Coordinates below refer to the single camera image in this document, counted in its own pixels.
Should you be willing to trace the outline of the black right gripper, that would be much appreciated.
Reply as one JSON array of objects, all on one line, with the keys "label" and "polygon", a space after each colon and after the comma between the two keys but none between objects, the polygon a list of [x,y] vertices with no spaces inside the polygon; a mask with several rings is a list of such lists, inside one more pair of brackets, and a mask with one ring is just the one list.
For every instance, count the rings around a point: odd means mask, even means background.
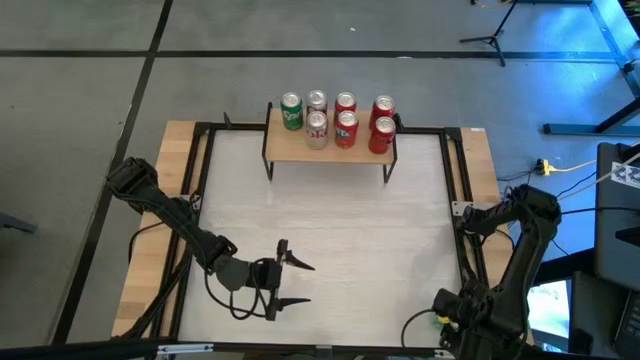
[{"label": "black right gripper", "polygon": [[441,333],[440,344],[443,347],[449,351],[466,351],[475,346],[480,338],[479,303],[476,300],[441,288],[433,300],[432,310],[435,314],[450,319],[450,323],[444,326]]}]

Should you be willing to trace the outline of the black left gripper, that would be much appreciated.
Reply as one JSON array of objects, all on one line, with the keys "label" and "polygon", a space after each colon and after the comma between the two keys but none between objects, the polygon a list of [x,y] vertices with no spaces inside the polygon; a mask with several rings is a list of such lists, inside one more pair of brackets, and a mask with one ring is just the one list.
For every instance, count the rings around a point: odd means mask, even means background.
[{"label": "black left gripper", "polygon": [[261,258],[249,262],[231,256],[219,257],[215,261],[215,276],[230,292],[243,287],[268,291],[271,301],[267,305],[265,319],[275,321],[277,313],[285,307],[310,302],[307,298],[276,298],[281,285],[281,265],[284,264],[303,270],[315,270],[293,254],[287,239],[280,239],[275,258]]}]

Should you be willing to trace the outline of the silver Diet Coke can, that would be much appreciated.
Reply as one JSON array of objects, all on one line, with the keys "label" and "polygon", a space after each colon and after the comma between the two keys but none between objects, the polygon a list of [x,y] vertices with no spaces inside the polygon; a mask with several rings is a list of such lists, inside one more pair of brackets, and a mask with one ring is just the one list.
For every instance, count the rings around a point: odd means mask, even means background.
[{"label": "silver Diet Coke can", "polygon": [[306,143],[314,150],[323,149],[328,143],[328,119],[321,111],[313,111],[306,119]]},{"label": "silver Diet Coke can", "polygon": [[322,90],[311,90],[306,97],[306,112],[327,114],[327,96]]}]

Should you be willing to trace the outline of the red Fanta can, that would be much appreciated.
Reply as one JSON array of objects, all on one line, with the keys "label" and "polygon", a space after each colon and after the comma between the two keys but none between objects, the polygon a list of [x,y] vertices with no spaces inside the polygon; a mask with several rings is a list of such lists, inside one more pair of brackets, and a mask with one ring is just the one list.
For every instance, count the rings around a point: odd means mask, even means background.
[{"label": "red Fanta can", "polygon": [[339,113],[335,121],[335,142],[340,148],[346,149],[355,145],[359,120],[354,111],[345,110]]}]

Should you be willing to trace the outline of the red Coke Zero can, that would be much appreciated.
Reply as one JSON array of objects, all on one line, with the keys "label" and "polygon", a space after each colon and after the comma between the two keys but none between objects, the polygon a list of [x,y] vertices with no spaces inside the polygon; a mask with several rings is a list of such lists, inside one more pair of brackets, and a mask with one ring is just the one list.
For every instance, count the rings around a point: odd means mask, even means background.
[{"label": "red Coke Zero can", "polygon": [[395,132],[395,121],[391,117],[382,116],[376,119],[371,128],[369,150],[374,154],[386,153],[395,137]]}]

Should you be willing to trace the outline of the red Coca-Cola can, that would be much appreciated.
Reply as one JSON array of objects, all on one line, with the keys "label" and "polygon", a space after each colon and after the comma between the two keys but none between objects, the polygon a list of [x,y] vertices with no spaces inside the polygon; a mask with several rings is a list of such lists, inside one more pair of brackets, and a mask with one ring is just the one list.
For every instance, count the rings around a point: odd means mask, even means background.
[{"label": "red Coca-Cola can", "polygon": [[370,113],[369,129],[372,130],[378,118],[392,118],[395,114],[395,101],[389,95],[378,96],[372,104]]},{"label": "red Coca-Cola can", "polygon": [[343,111],[355,112],[356,108],[357,99],[355,95],[351,92],[341,92],[336,96],[334,102],[334,117],[337,118],[338,115]]}]

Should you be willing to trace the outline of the computer monitor screen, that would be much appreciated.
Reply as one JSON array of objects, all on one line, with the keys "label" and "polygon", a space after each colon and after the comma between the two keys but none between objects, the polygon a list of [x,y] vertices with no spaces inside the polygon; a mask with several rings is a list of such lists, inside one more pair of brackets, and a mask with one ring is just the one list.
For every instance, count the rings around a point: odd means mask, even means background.
[{"label": "computer monitor screen", "polygon": [[528,293],[528,321],[533,340],[546,351],[568,351],[569,286],[567,280],[551,282],[533,287]]}]

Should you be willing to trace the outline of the dark grey computer case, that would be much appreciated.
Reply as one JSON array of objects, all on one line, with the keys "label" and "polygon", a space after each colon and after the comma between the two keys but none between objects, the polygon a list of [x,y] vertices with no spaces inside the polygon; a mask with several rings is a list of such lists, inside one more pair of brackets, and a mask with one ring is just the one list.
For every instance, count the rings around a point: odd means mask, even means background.
[{"label": "dark grey computer case", "polygon": [[583,272],[571,279],[569,352],[619,359],[614,338],[628,291]]}]

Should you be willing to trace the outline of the white marker sheet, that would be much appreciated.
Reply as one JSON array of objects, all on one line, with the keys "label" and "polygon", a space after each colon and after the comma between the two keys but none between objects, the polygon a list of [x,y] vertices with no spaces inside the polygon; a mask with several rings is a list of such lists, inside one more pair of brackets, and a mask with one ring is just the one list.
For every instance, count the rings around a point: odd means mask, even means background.
[{"label": "white marker sheet", "polygon": [[613,162],[610,179],[618,184],[640,190],[640,167]]}]

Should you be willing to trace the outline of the black crossbeam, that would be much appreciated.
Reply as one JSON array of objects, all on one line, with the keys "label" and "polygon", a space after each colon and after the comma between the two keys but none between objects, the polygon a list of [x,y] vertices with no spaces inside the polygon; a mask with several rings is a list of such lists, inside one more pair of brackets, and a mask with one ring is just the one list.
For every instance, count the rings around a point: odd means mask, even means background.
[{"label": "black crossbeam", "polygon": [[509,350],[495,350],[486,343],[477,343],[466,351],[443,348],[249,344],[230,342],[182,342],[172,338],[112,339],[109,341],[42,345],[0,349],[0,360],[130,360],[158,356],[157,347],[165,344],[213,343],[212,353],[294,353],[326,360],[336,355],[385,355],[406,357],[442,357],[455,360],[620,360],[571,353],[545,352],[536,346],[517,345]]}]

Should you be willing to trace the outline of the grey furniture leg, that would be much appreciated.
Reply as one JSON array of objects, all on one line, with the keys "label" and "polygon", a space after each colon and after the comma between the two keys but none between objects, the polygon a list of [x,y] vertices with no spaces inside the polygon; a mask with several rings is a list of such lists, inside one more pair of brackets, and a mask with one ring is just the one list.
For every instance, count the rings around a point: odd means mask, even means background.
[{"label": "grey furniture leg", "polygon": [[24,233],[33,234],[36,231],[37,226],[0,212],[0,228],[14,229]]}]

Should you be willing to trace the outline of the silver metal bracket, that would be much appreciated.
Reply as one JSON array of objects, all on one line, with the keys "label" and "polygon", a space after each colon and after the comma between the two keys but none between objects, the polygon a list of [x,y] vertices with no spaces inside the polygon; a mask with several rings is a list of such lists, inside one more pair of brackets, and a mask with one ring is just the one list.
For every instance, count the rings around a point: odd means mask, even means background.
[{"label": "silver metal bracket", "polygon": [[201,354],[212,353],[214,351],[213,343],[183,343],[183,344],[165,344],[157,347],[156,354],[158,356],[181,355],[181,354]]}]

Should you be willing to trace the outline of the wooden shelf with black frame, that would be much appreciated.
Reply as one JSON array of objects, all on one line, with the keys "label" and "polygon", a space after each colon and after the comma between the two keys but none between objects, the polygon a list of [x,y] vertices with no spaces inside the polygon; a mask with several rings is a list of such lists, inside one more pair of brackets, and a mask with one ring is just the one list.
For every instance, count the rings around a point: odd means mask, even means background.
[{"label": "wooden shelf with black frame", "polygon": [[384,154],[374,154],[370,151],[368,145],[371,130],[367,124],[359,127],[355,144],[343,149],[336,145],[334,125],[330,123],[328,144],[320,150],[311,149],[307,145],[307,133],[304,129],[287,130],[284,127],[281,109],[274,108],[272,103],[268,105],[265,126],[262,157],[269,179],[272,178],[275,162],[303,162],[381,165],[383,179],[387,182],[397,161],[395,139]]}]

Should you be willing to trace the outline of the black metal table frame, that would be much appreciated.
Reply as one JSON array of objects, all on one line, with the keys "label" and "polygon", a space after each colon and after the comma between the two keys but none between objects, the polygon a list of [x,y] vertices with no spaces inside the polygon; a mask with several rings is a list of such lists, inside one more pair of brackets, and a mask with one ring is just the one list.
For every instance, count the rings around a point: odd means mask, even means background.
[{"label": "black metal table frame", "polygon": [[280,239],[314,271],[286,266],[279,294],[307,298],[267,321],[234,319],[230,294],[199,266],[189,272],[178,336],[183,341],[434,348],[427,308],[461,275],[440,138],[419,129],[397,140],[389,181],[374,165],[287,162],[265,173],[266,126],[218,125],[200,226],[229,238],[242,260],[274,255]]}]

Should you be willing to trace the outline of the metal stand frame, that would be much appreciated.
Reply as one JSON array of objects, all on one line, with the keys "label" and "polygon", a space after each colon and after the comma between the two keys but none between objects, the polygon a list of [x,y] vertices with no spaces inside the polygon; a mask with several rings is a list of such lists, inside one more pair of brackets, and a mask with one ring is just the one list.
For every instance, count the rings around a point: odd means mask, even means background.
[{"label": "metal stand frame", "polygon": [[589,9],[634,99],[599,124],[546,123],[542,126],[542,131],[546,135],[640,138],[640,125],[626,126],[627,122],[640,116],[640,83],[632,75],[629,61],[618,46],[597,4],[592,2]]}]

